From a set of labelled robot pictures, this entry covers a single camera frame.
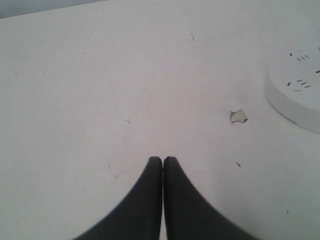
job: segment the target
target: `round power strip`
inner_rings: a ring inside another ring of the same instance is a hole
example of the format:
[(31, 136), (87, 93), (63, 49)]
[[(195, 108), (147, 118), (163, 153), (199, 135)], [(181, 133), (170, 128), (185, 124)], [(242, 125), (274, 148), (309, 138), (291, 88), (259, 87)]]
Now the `round power strip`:
[(320, 50), (294, 49), (273, 55), (264, 92), (283, 116), (320, 133)]

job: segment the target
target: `white power strip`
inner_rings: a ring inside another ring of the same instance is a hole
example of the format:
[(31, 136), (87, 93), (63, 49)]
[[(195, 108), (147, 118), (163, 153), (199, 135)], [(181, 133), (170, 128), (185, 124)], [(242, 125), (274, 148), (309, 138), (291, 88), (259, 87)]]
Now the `white power strip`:
[(320, 50), (314, 47), (274, 54), (264, 92), (283, 116), (304, 129), (320, 133)]

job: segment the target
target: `gray wall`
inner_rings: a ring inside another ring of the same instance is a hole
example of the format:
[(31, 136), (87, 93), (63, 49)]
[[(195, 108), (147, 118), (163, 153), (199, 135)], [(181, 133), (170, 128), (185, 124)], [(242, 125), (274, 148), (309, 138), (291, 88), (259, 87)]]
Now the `gray wall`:
[(102, 0), (0, 0), (0, 19)]

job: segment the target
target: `paint chip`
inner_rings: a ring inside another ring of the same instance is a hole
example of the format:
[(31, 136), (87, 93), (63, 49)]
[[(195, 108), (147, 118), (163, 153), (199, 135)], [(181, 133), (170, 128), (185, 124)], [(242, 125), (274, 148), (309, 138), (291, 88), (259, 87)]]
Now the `paint chip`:
[(245, 123), (248, 120), (245, 113), (240, 109), (237, 112), (230, 111), (230, 122), (233, 124), (234, 122)]

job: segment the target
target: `tabletop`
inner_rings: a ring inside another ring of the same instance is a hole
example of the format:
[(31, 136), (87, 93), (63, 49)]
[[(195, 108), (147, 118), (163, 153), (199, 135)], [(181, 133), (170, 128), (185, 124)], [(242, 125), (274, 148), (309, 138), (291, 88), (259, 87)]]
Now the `tabletop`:
[(320, 46), (319, 7), (108, 0), (0, 19), (0, 239), (77, 237), (150, 156), (177, 157), (259, 239), (319, 238), (320, 135), (264, 94), (273, 53)]

